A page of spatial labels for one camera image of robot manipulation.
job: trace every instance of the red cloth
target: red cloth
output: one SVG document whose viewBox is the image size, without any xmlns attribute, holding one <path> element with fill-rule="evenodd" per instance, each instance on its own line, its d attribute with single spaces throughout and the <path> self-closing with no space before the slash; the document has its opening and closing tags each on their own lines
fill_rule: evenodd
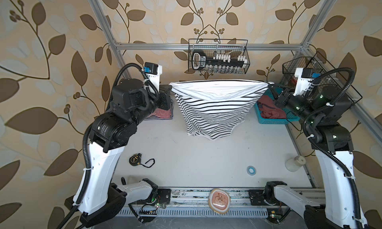
<svg viewBox="0 0 382 229">
<path fill-rule="evenodd" d="M 260 115 L 264 119 L 286 119 L 286 113 L 275 106 L 273 100 L 267 96 L 263 95 L 258 101 L 257 106 L 261 111 Z"/>
</svg>

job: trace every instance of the robotic arm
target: robotic arm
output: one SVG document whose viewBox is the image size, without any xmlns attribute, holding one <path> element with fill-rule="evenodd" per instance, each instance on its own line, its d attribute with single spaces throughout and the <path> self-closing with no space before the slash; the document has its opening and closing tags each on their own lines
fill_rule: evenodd
<svg viewBox="0 0 382 229">
<path fill-rule="evenodd" d="M 144 82 L 120 77 L 128 67 L 136 67 Z M 329 74 L 347 71 L 349 78 L 342 89 L 326 86 L 318 89 L 321 80 Z M 128 203 L 131 211 L 143 222 L 130 203 L 144 200 L 154 202 L 158 186 L 149 179 L 139 183 L 116 185 L 111 182 L 118 159 L 130 136 L 155 109 L 168 110 L 171 86 L 159 85 L 162 67 L 146 63 L 125 65 L 113 84 L 106 112 L 86 129 L 83 154 L 86 168 L 77 193 L 65 200 L 70 209 L 57 227 L 61 229 L 77 210 L 82 212 L 80 222 L 91 227 L 113 218 Z M 353 144 L 349 131 L 337 122 L 351 105 L 346 90 L 354 80 L 350 68 L 339 68 L 318 75 L 313 69 L 297 69 L 297 87 L 286 88 L 280 95 L 276 84 L 269 86 L 275 105 L 286 107 L 301 118 L 305 136 L 316 150 L 324 180 L 326 205 L 319 205 L 296 193 L 283 182 L 268 182 L 264 197 L 269 204 L 283 202 L 305 219 L 309 229 L 316 228 L 368 228 L 360 208 L 353 177 Z"/>
<path fill-rule="evenodd" d="M 335 86 L 318 89 L 322 79 L 340 71 L 349 73 L 342 89 Z M 298 80 L 294 91 L 286 88 L 278 95 L 275 85 L 269 88 L 275 97 L 275 106 L 286 107 L 301 118 L 303 133 L 315 149 L 320 163 L 326 205 L 308 200 L 283 182 L 268 182 L 265 200 L 268 203 L 277 200 L 285 203 L 305 219 L 309 229 L 368 228 L 353 176 L 351 135 L 337 122 L 351 106 L 346 90 L 351 86 L 355 72 L 343 67 L 319 75 L 314 73 L 314 69 L 297 68 L 295 76 Z"/>
<path fill-rule="evenodd" d="M 128 67 L 136 67 L 143 75 L 144 83 L 138 79 L 120 82 L 122 73 Z M 77 210 L 82 212 L 80 222 L 83 226 L 91 227 L 113 218 L 125 203 L 144 200 L 151 204 L 156 199 L 158 186 L 149 179 L 130 185 L 110 182 L 118 159 L 130 136 L 135 134 L 137 125 L 157 108 L 170 108 L 171 86 L 159 85 L 161 73 L 162 66 L 149 62 L 144 68 L 135 63 L 127 64 L 118 73 L 106 112 L 85 131 L 83 154 L 86 168 L 77 193 L 65 200 L 65 206 L 70 211 L 58 229 Z M 88 139 L 91 141 L 89 151 Z M 133 209 L 132 212 L 143 222 Z"/>
</svg>

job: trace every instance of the folded clothing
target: folded clothing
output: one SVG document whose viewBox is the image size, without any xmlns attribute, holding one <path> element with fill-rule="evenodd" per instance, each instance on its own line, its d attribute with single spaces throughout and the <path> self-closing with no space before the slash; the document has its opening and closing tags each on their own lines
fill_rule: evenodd
<svg viewBox="0 0 382 229">
<path fill-rule="evenodd" d="M 171 120 L 174 116 L 174 104 L 171 101 L 170 109 L 168 111 L 163 109 L 156 109 L 151 115 L 149 115 L 145 120 Z"/>
<path fill-rule="evenodd" d="M 286 119 L 286 113 L 275 106 L 273 100 L 267 96 L 263 95 L 258 101 L 257 106 L 261 111 L 260 116 L 264 119 Z"/>
</svg>

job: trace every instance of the blue plastic basket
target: blue plastic basket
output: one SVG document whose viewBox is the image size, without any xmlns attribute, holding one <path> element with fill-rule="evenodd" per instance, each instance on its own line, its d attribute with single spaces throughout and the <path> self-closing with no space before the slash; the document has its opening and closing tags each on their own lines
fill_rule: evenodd
<svg viewBox="0 0 382 229">
<path fill-rule="evenodd" d="M 276 92 L 277 93 L 281 93 L 282 92 L 282 89 L 280 88 L 277 88 L 276 89 Z M 271 99 L 275 99 L 272 95 L 272 93 L 270 92 L 270 90 L 267 90 L 264 95 L 267 95 L 269 96 Z M 257 105 L 257 103 L 255 104 L 255 111 L 256 111 L 256 116 L 257 116 L 257 120 L 259 121 L 259 123 L 261 124 L 283 124 L 283 125 L 286 125 L 288 124 L 289 122 L 287 121 L 287 119 L 289 121 L 298 121 L 300 119 L 300 117 L 298 116 L 295 116 L 293 115 L 293 113 L 288 110 L 287 108 L 283 108 L 282 110 L 286 113 L 286 119 L 264 119 L 263 117 L 261 117 L 260 115 L 260 110 L 259 110 L 259 107 Z"/>
</svg>

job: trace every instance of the wire rack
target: wire rack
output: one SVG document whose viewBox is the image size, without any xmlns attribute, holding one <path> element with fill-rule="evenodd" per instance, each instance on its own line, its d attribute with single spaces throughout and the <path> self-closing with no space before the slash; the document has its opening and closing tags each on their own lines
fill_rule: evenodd
<svg viewBox="0 0 382 229">
<path fill-rule="evenodd" d="M 246 74 L 251 64 L 247 43 L 248 40 L 236 39 L 189 39 L 188 69 L 201 73 Z"/>
<path fill-rule="evenodd" d="M 313 57 L 299 57 L 293 60 L 290 60 L 288 62 L 285 62 L 283 64 L 283 74 L 285 77 L 285 84 L 289 87 L 295 87 L 297 83 L 297 78 L 294 77 L 294 72 L 296 71 L 296 68 L 303 67 L 303 68 L 313 68 L 314 72 L 323 74 L 326 72 L 326 70 L 323 67 L 323 63 L 327 63 L 331 66 L 332 69 L 335 69 L 335 67 L 319 52 L 317 52 Z M 333 86 L 338 88 L 339 90 L 342 88 L 343 84 L 346 82 L 348 75 L 345 75 L 341 72 L 336 73 L 335 75 L 330 75 L 325 79 L 322 79 L 320 85 L 318 86 L 318 89 L 315 91 L 315 93 L 308 98 L 308 101 L 312 101 L 319 92 L 321 92 L 322 88 L 326 86 Z M 351 86 L 348 90 L 348 99 L 352 102 L 351 106 L 356 104 L 358 101 L 362 99 L 362 95 Z"/>
</svg>

